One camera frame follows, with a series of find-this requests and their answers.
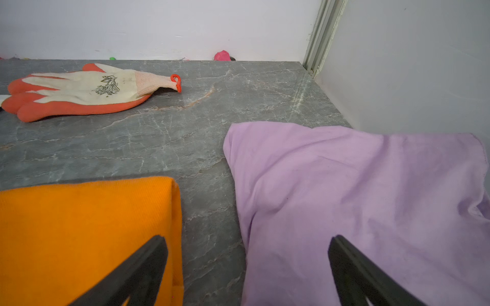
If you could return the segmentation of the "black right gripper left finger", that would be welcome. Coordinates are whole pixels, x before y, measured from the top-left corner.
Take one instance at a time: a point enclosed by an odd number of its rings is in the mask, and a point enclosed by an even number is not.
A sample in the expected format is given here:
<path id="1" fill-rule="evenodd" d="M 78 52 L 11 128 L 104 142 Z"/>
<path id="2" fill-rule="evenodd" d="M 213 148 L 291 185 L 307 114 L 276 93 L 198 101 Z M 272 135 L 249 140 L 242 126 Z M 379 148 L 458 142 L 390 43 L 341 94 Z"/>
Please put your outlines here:
<path id="1" fill-rule="evenodd" d="M 154 305 L 168 259 L 164 237 L 156 235 L 72 305 Z"/>

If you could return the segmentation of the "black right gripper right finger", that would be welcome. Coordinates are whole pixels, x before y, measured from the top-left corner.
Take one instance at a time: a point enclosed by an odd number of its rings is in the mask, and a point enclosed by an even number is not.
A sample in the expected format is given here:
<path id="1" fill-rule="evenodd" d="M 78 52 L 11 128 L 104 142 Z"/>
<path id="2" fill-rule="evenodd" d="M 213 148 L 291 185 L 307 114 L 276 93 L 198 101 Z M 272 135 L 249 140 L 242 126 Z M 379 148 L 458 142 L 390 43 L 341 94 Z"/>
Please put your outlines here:
<path id="1" fill-rule="evenodd" d="M 424 305 L 343 236 L 332 238 L 328 256 L 342 305 Z"/>

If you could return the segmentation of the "orange pants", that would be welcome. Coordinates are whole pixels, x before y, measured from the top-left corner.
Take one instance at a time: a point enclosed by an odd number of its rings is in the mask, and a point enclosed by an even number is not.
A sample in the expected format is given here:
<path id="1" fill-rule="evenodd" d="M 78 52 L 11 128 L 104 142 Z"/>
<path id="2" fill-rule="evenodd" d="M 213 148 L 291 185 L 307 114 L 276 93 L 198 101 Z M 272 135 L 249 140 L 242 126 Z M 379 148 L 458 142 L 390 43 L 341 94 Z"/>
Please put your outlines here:
<path id="1" fill-rule="evenodd" d="M 168 259 L 157 305 L 182 305 L 182 209 L 170 177 L 53 184 L 1 193 L 1 304 L 67 305 L 150 238 Z"/>

